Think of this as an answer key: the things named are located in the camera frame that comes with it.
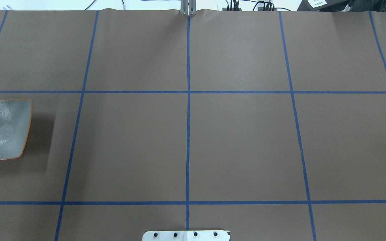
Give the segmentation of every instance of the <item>metal bracket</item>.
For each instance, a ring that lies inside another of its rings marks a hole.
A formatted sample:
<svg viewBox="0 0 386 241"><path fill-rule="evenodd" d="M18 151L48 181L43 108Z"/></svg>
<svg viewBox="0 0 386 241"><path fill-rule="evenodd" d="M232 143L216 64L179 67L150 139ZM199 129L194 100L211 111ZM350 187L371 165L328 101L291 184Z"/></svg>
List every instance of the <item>metal bracket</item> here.
<svg viewBox="0 0 386 241"><path fill-rule="evenodd" d="M181 0L180 13L184 16L196 15L196 0Z"/></svg>
<svg viewBox="0 0 386 241"><path fill-rule="evenodd" d="M230 241L230 231L196 230L196 231L148 231L142 241Z"/></svg>

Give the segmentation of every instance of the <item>blue tape grid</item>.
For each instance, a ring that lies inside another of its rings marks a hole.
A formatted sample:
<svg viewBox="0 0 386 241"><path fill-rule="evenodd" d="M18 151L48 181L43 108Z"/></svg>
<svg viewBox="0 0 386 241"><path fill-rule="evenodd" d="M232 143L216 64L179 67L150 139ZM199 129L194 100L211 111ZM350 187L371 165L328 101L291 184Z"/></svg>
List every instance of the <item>blue tape grid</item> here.
<svg viewBox="0 0 386 241"><path fill-rule="evenodd" d="M4 23L7 18L8 11L5 12L3 20L0 25L0 34L3 30ZM285 55L285 63L287 68L287 76L288 83L290 86L290 91L192 91L190 89L190 17L187 18L187 91L135 91L135 90L86 90L87 83L87 75L90 66L90 59L92 55L93 42L96 32L96 25L98 23L98 15L99 12L96 12L95 15L95 23L92 32L92 39L90 42L89 56L87 58L86 71L84 74L84 81L82 90L0 90L0 93L80 93L80 104L78 107L77 120L75 123L74 135L72 139L71 152L68 161L68 168L66 171L65 183L63 187L62 200L60 202L34 202L34 201L0 201L0 205L57 205L60 206L60 212L58 217L58 224L55 233L55 241L58 240L60 225L63 217L63 208L64 206L92 206L92 205L118 205L118 206L129 206L129 205L184 205L186 209L186 230L189 230L189 205L308 205L309 207L309 215L311 220L311 230L314 241L317 240L315 225L314 225L314 216L312 211L312 204L383 204L386 203L386 200L311 200L311 195L309 192L308 185L308 175L306 171L305 158L303 154L302 147L302 137L299 128L299 120L297 117L296 110L296 94L386 94L386 91L296 91L293 89L293 83L291 79L291 71L290 64L288 61L288 52L285 42L285 34L283 28L283 20L282 15L279 12L280 19L280 28L282 35L282 42L284 48ZM378 40L377 32L375 29L374 21L371 12L369 11L369 17L371 21L371 26L374 32L375 40L377 43L377 47L382 58L382 62L386 71L386 61L380 47L380 43ZM74 154L75 141L78 131L78 124L81 116L81 109L83 104L83 99L85 94L92 93L148 93L148 94L187 94L187 141L186 141L186 200L185 201L158 201L158 202L68 202L66 199L66 191L68 187L69 174L72 164L72 158ZM305 190L307 195L307 200L299 200L299 201L190 201L190 97L191 94L290 94L293 105L294 118L296 123L296 131L299 141L299 148L301 152L302 166L303 166L303 174L305 181Z"/></svg>

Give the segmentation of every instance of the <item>white label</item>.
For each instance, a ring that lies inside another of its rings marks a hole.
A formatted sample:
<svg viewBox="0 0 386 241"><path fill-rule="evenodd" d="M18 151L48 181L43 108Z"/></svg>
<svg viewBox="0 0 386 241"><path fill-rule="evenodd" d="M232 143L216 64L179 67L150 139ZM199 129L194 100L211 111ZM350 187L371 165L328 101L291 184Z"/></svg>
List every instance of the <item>white label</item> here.
<svg viewBox="0 0 386 241"><path fill-rule="evenodd" d="M319 6L322 6L322 5L326 5L327 2L326 0L308 0L308 3L313 7L313 8L317 8Z"/></svg>

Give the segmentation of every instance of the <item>black cable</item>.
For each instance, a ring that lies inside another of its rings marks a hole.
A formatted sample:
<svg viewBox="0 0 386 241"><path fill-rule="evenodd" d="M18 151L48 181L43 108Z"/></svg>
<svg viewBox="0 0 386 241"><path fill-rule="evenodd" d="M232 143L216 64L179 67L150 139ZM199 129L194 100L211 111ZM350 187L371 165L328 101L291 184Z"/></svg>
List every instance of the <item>black cable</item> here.
<svg viewBox="0 0 386 241"><path fill-rule="evenodd" d="M266 6L263 6L263 11L271 11L272 8L274 8L275 5L271 3L271 1L268 1Z"/></svg>
<svg viewBox="0 0 386 241"><path fill-rule="evenodd" d="M268 9L268 11L273 11L273 9L285 9L285 10L292 12L290 9L286 9L286 8L271 8L271 9Z"/></svg>
<svg viewBox="0 0 386 241"><path fill-rule="evenodd" d="M264 1L258 1L258 2L256 2L256 5L254 5L254 7L253 7L253 11L256 9L257 4L259 4L259 3L263 3L263 5L266 4Z"/></svg>
<svg viewBox="0 0 386 241"><path fill-rule="evenodd" d="M386 0L382 0L382 3L381 3L381 8L379 9L379 12L382 12L382 8L384 6L384 2L386 2Z"/></svg>
<svg viewBox="0 0 386 241"><path fill-rule="evenodd" d="M95 1L96 1L96 0L93 0L93 2L85 9L85 11L86 11L87 9L89 9L90 6L92 6L92 5L95 3Z"/></svg>

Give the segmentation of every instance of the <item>gray ceramic plate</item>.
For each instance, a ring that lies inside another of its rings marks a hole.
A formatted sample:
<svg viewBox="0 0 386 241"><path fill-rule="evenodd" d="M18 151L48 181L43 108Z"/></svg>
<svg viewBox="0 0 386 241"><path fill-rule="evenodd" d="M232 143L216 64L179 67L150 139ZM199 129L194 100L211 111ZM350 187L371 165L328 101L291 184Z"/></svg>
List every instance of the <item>gray ceramic plate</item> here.
<svg viewBox="0 0 386 241"><path fill-rule="evenodd" d="M32 119L32 100L0 100L0 160L22 155Z"/></svg>

